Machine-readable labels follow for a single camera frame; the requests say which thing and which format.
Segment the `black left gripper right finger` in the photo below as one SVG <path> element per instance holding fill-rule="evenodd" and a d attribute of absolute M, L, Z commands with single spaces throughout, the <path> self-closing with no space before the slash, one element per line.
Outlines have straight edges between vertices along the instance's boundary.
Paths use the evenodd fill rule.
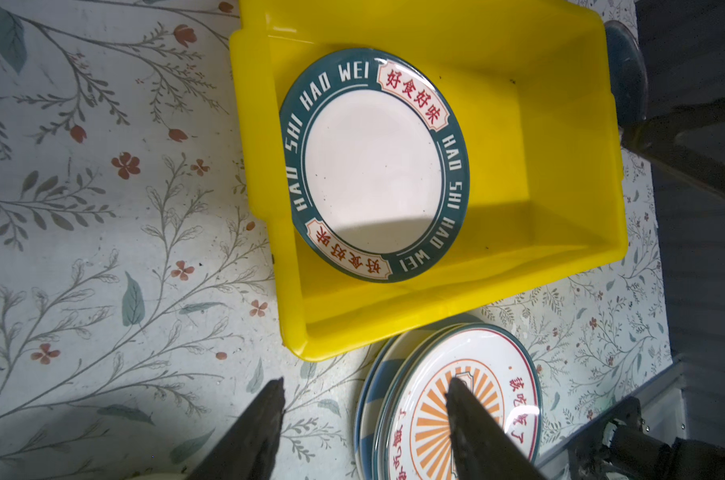
<path fill-rule="evenodd" d="M 460 480 L 540 479 L 468 387 L 452 378 L 446 394 L 452 456 Z"/>

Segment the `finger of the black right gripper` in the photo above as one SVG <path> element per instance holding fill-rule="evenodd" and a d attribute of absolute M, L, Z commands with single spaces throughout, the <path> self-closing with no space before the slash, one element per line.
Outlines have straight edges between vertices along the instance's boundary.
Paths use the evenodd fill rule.
<path fill-rule="evenodd" d="M 725 162 L 676 143 L 680 134 L 725 123 L 725 98 L 682 105 L 622 129 L 622 147 L 671 174 L 725 199 Z"/>

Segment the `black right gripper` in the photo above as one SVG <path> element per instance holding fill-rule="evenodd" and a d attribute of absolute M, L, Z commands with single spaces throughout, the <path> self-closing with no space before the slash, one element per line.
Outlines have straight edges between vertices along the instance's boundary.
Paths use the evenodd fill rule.
<path fill-rule="evenodd" d="M 572 479 L 725 479 L 725 447 L 643 432 L 641 403 L 628 397 L 589 422 L 567 448 Z"/>

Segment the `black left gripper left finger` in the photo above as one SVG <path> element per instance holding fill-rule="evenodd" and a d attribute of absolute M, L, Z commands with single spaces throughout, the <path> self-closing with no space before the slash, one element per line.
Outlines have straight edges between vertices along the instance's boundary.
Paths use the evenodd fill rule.
<path fill-rule="evenodd" d="M 272 478 L 280 449 L 284 406 L 284 380 L 268 381 L 188 479 Z"/>

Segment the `orange sunburst plate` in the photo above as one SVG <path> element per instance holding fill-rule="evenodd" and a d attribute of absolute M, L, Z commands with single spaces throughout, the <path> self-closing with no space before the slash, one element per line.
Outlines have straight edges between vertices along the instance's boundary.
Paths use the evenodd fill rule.
<path fill-rule="evenodd" d="M 362 434 L 367 479 L 537 479 L 542 393 L 506 330 L 450 320 L 394 341 Z"/>

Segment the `blue white striped plate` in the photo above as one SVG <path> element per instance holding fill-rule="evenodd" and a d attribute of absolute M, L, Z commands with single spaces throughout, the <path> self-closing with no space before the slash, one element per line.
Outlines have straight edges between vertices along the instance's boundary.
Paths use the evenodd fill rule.
<path fill-rule="evenodd" d="M 371 452 L 382 403 L 397 372 L 406 364 L 413 352 L 424 342 L 442 330 L 451 328 L 449 323 L 411 330 L 384 342 L 367 374 L 358 398 L 356 422 L 354 422 L 354 456 L 358 478 L 372 479 Z"/>

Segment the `green rim Hao Wei plate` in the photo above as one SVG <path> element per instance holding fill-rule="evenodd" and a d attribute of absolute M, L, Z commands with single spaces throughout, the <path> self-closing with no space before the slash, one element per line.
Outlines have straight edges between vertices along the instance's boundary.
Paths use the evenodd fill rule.
<path fill-rule="evenodd" d="M 292 221 L 315 254 L 376 283 L 444 258 L 467 212 L 467 147 L 419 70 L 369 48 L 328 54 L 292 84 L 280 125 Z"/>

